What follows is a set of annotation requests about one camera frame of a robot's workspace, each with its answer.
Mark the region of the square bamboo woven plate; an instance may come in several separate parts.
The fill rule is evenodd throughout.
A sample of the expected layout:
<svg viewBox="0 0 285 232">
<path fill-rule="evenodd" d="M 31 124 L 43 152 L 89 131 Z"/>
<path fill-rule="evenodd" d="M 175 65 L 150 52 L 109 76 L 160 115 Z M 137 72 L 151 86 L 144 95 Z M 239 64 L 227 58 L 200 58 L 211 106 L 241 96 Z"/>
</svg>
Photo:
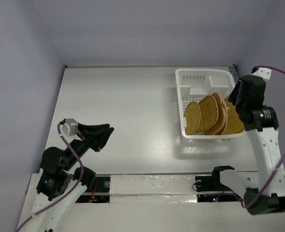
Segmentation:
<svg viewBox="0 0 285 232">
<path fill-rule="evenodd" d="M 244 131 L 244 125 L 239 119 L 239 116 L 236 112 L 236 107 L 228 101 L 229 96 L 225 98 L 225 103 L 227 106 L 228 114 L 227 114 L 227 126 L 224 132 L 224 135 L 237 134 Z"/>
</svg>

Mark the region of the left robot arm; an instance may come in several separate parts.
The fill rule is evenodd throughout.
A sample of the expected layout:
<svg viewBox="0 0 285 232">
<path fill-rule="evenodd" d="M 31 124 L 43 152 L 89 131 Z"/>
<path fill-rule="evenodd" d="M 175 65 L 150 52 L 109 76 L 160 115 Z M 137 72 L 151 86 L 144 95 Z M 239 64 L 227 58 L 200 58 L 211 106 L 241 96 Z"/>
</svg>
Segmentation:
<svg viewBox="0 0 285 232">
<path fill-rule="evenodd" d="M 43 152 L 31 216 L 17 228 L 18 232 L 58 232 L 75 203 L 109 201 L 110 177 L 96 176 L 81 158 L 90 149 L 100 152 L 114 128 L 109 124 L 84 125 L 67 118 L 58 123 L 57 131 L 67 147 L 52 146 Z"/>
</svg>

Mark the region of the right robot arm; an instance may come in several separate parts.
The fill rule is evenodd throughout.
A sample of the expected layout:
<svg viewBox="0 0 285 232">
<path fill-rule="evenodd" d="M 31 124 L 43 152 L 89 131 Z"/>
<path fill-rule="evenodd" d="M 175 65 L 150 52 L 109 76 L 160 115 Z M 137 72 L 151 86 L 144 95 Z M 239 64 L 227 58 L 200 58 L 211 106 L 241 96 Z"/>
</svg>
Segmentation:
<svg viewBox="0 0 285 232">
<path fill-rule="evenodd" d="M 265 106 L 266 82 L 255 75 L 243 76 L 228 101 L 232 103 L 251 142 L 258 170 L 258 184 L 231 166 L 218 166 L 210 178 L 214 189 L 228 187 L 241 198 L 251 215 L 285 212 L 285 170 L 278 145 L 279 123 L 272 107 Z"/>
</svg>

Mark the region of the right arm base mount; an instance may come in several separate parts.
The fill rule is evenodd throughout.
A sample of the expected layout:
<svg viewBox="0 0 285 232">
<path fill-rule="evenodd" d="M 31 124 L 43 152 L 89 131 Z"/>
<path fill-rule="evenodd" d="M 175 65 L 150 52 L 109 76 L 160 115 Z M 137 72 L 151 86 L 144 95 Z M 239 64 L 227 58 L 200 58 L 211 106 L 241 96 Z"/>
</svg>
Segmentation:
<svg viewBox="0 0 285 232">
<path fill-rule="evenodd" d="M 240 202 L 239 195 L 230 188 L 220 184 L 216 185 L 209 175 L 196 176 L 192 189 L 197 194 L 199 203 Z"/>
</svg>

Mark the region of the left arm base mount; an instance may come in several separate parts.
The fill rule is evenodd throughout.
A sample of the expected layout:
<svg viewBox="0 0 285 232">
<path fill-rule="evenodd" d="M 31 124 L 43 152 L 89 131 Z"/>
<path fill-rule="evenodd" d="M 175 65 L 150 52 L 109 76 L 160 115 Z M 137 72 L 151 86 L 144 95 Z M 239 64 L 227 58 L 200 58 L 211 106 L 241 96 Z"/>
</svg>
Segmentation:
<svg viewBox="0 0 285 232">
<path fill-rule="evenodd" d="M 84 192 L 76 203 L 109 203 L 110 175 L 97 175 L 93 187 Z"/>
</svg>

